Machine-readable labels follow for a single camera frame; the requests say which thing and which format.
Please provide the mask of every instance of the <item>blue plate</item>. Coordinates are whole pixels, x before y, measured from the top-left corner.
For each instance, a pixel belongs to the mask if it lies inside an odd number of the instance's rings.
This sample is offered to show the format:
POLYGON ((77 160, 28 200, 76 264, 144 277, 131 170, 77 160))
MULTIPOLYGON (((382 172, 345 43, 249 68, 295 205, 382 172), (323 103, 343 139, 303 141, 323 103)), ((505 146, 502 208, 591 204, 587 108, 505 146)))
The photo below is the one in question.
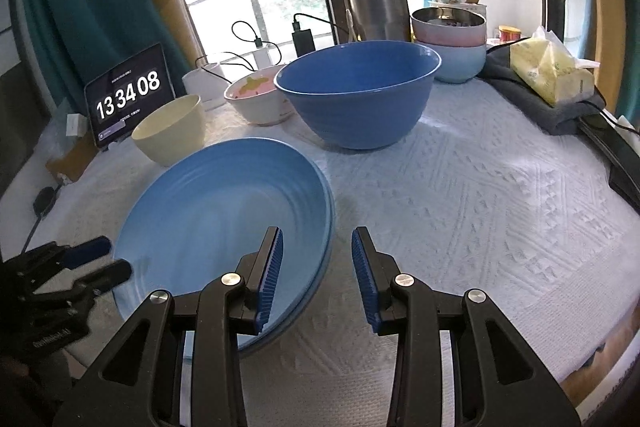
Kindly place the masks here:
MULTIPOLYGON (((145 191, 116 241, 114 258, 133 267, 113 290, 122 318, 153 290, 199 291, 235 270, 270 226, 284 239, 271 318, 258 337, 238 336, 241 348, 280 333, 313 295, 329 258, 331 190, 315 164, 277 140, 230 140, 188 156, 145 191)), ((185 356, 192 351, 188 335, 185 356)))

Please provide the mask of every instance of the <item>white bowl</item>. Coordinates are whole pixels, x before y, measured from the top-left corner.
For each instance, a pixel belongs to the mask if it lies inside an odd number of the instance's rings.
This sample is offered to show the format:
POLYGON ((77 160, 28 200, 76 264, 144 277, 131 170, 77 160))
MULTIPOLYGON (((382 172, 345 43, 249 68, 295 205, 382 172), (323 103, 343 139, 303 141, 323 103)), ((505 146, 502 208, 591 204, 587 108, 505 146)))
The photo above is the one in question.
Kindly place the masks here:
POLYGON ((293 112, 293 106, 284 96, 284 93, 277 90, 273 84, 276 73, 284 67, 271 66, 263 70, 248 74, 237 82, 234 82, 225 90, 225 99, 234 106, 245 120, 256 125, 273 125, 289 118, 293 112), (255 91, 247 89, 249 82, 261 81, 255 91))
POLYGON ((455 48, 452 46, 436 46, 416 41, 416 44, 431 48, 440 58, 442 64, 435 73, 435 80, 447 84, 462 84, 482 71, 486 60, 486 44, 473 48, 455 48))
POLYGON ((170 167, 204 147, 205 129, 200 97, 188 94, 153 111, 131 138, 150 160, 170 167))

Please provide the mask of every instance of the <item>pink bowl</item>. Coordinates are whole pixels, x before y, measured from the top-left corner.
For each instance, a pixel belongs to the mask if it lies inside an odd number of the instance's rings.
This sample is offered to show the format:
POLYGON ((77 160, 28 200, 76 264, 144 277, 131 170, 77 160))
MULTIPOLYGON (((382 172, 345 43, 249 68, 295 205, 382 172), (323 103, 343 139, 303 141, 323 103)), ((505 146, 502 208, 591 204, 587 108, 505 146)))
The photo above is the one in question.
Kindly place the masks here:
POLYGON ((462 8, 420 8, 411 15, 417 41, 437 46, 475 48, 486 44, 484 17, 462 8))

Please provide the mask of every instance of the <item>black cable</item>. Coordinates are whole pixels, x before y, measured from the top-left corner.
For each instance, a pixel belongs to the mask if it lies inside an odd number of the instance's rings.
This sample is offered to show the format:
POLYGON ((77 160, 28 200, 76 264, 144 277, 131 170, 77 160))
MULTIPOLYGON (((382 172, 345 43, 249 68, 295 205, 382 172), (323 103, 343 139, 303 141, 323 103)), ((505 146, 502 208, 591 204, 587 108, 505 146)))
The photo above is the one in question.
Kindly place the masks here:
POLYGON ((36 219, 36 222, 31 227, 31 232, 29 232, 29 235, 27 236, 27 240, 24 242, 24 246, 22 247, 22 250, 20 250, 20 253, 24 253, 24 252, 27 251, 27 247, 29 246, 29 243, 31 242, 31 238, 33 238, 33 234, 36 233, 36 229, 37 229, 38 225, 40 224, 41 220, 42 220, 42 214, 40 214, 38 216, 38 219, 36 219))
POLYGON ((607 113, 605 113, 603 110, 601 110, 596 104, 591 102, 591 100, 580 100, 580 103, 585 103, 587 105, 591 105, 591 106, 595 107, 597 110, 600 111, 600 114, 603 115, 603 117, 607 121, 609 121, 610 124, 613 124, 616 127, 620 127, 620 129, 624 129, 625 131, 629 131, 629 132, 632 132, 632 133, 637 134, 638 136, 640 136, 640 131, 637 131, 636 129, 634 129, 632 127, 625 127, 624 125, 622 125, 622 124, 618 123, 617 121, 613 120, 607 113))
POLYGON ((231 80, 229 80, 228 78, 225 78, 225 77, 224 77, 224 76, 222 76, 221 74, 214 73, 213 71, 209 71, 209 70, 205 69, 205 67, 204 67, 204 66, 203 66, 203 67, 201 67, 200 69, 201 69, 202 71, 206 71, 206 72, 207 72, 207 73, 209 73, 209 74, 212 74, 213 76, 216 76, 216 77, 218 77, 218 78, 222 78, 222 80, 224 80, 225 82, 228 82, 229 84, 233 84, 233 82, 231 82, 231 80))
POLYGON ((277 45, 275 42, 271 42, 271 41, 265 41, 262 40, 259 36, 258 33, 256 33, 256 31, 254 30, 254 27, 251 26, 247 21, 236 21, 231 25, 231 32, 233 33, 234 37, 236 39, 238 39, 239 41, 242 42, 253 42, 255 44, 256 49, 261 48, 262 47, 262 43, 264 42, 265 44, 271 44, 273 47, 275 47, 278 50, 278 55, 280 55, 280 58, 278 59, 278 61, 274 64, 274 66, 277 66, 279 63, 282 62, 282 51, 280 50, 279 45, 277 45), (236 31, 234 30, 234 27, 236 26, 236 24, 245 24, 247 26, 249 26, 249 29, 254 33, 254 38, 251 40, 247 40, 247 39, 243 39, 242 37, 239 37, 238 34, 236 33, 236 31))
POLYGON ((310 19, 315 19, 316 21, 326 22, 327 24, 330 24, 334 28, 338 28, 339 30, 342 30, 347 35, 349 35, 349 32, 347 30, 345 30, 342 26, 338 26, 337 24, 332 23, 331 21, 328 21, 326 19, 321 19, 320 17, 316 17, 315 15, 309 15, 308 13, 294 13, 293 14, 293 22, 298 22, 298 16, 309 17, 310 19))
POLYGON ((278 61, 274 64, 274 66, 277 66, 278 64, 280 64, 282 62, 282 52, 280 51, 280 47, 279 45, 277 45, 275 42, 271 42, 271 41, 264 41, 267 44, 272 44, 273 46, 275 46, 275 48, 278 50, 278 55, 280 55, 280 58, 278 59, 278 61))
POLYGON ((53 197, 51 198, 51 201, 46 206, 46 208, 44 208, 42 212, 38 214, 38 218, 36 219, 36 222, 33 224, 33 227, 31 227, 31 232, 29 232, 29 235, 27 236, 27 240, 24 242, 24 246, 22 247, 22 251, 20 253, 24 253, 27 251, 27 247, 29 246, 31 239, 33 238, 33 234, 36 233, 36 229, 40 224, 40 222, 42 221, 42 218, 47 214, 49 214, 50 210, 53 208, 53 205, 56 203, 56 196, 60 192, 60 188, 62 188, 62 183, 56 187, 56 190, 54 190, 53 197))
POLYGON ((260 37, 258 36, 258 34, 255 32, 254 27, 251 26, 247 21, 236 21, 231 25, 231 32, 233 33, 234 37, 236 39, 238 39, 239 41, 242 42, 255 42, 257 41, 257 39, 260 39, 260 37), (243 39, 242 37, 238 37, 238 34, 235 32, 234 27, 236 26, 236 24, 246 24, 247 26, 249 26, 249 29, 254 33, 254 38, 251 39, 250 41, 248 41, 247 39, 243 39))
POLYGON ((255 73, 255 69, 251 65, 251 62, 249 62, 246 58, 242 57, 242 55, 238 55, 237 53, 234 53, 234 52, 223 52, 223 53, 228 53, 230 55, 233 55, 234 57, 238 57, 241 60, 244 60, 248 64, 248 66, 245 65, 245 64, 238 64, 237 62, 227 62, 226 64, 228 64, 230 66, 244 66, 247 70, 251 71, 252 73, 255 73))

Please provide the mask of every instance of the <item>plastic bag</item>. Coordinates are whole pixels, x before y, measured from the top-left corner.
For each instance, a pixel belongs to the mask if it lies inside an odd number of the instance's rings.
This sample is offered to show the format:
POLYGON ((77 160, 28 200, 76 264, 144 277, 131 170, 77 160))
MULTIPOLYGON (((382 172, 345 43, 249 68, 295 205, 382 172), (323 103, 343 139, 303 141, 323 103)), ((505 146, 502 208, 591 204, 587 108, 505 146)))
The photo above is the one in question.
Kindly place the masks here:
POLYGON ((587 68, 599 62, 575 58, 553 32, 540 27, 532 38, 511 45, 511 69, 551 106, 593 95, 595 78, 587 68))

